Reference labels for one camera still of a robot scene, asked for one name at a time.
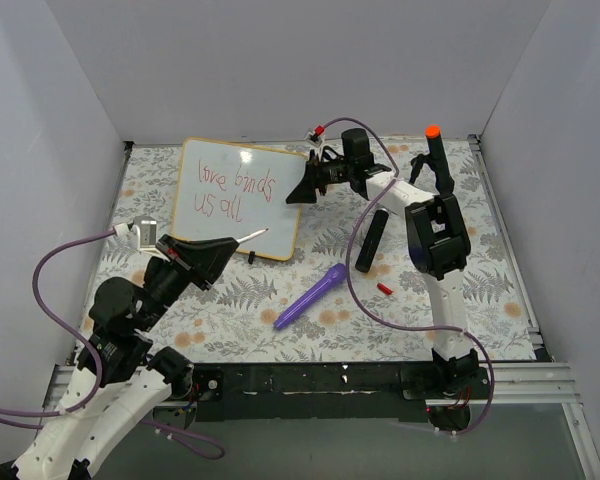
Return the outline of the red capped whiteboard marker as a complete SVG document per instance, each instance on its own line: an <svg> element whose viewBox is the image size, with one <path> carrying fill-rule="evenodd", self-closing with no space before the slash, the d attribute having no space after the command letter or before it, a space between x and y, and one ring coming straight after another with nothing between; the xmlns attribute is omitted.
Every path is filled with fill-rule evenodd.
<svg viewBox="0 0 600 480"><path fill-rule="evenodd" d="M268 231L269 231L269 228L263 228L263 229L255 231L255 232L252 232L246 236L240 237L240 238L236 239L236 241L238 244L243 244L243 243L249 242L255 238L258 238L259 236L267 233Z"/></svg>

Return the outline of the yellow framed whiteboard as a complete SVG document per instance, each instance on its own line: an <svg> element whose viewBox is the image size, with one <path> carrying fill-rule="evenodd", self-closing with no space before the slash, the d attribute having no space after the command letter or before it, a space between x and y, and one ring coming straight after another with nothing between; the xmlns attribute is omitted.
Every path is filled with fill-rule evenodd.
<svg viewBox="0 0 600 480"><path fill-rule="evenodd" d="M301 207L286 202L306 158L270 147L190 137L182 145L171 235L180 240L236 239L238 248L277 261L292 258Z"/></svg>

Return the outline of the red marker cap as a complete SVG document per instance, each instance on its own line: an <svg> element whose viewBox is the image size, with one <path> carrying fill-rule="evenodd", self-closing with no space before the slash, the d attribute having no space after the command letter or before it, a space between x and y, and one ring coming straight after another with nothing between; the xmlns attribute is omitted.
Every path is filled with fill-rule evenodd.
<svg viewBox="0 0 600 480"><path fill-rule="evenodd" d="M389 288L388 286L382 284L382 283L378 283L377 284L377 288L383 292L385 295L392 295L393 294L393 290L391 288Z"/></svg>

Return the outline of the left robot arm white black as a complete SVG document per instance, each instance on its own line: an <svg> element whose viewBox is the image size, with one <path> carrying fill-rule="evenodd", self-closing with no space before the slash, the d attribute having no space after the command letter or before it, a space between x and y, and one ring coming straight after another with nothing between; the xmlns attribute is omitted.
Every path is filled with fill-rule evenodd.
<svg viewBox="0 0 600 480"><path fill-rule="evenodd" d="M240 242L164 235L154 243L141 284L112 277L97 288L92 334L64 394L27 450L0 465L0 479L92 479L158 404L191 393L193 363L171 347L151 354L145 334L189 286L209 289Z"/></svg>

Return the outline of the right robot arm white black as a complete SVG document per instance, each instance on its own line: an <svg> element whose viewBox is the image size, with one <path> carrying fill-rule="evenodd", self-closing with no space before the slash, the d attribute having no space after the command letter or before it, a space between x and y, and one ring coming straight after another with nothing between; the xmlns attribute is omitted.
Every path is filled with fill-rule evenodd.
<svg viewBox="0 0 600 480"><path fill-rule="evenodd" d="M409 178L402 179L396 163L376 162L366 129L348 129L341 135L341 152L322 146L311 151L304 175L286 201L314 204L328 186L348 184L369 206L380 205L404 221L409 257L431 305L433 387L451 398L468 391L479 372L462 292L471 243L439 126L428 126L425 137L427 153L412 160Z"/></svg>

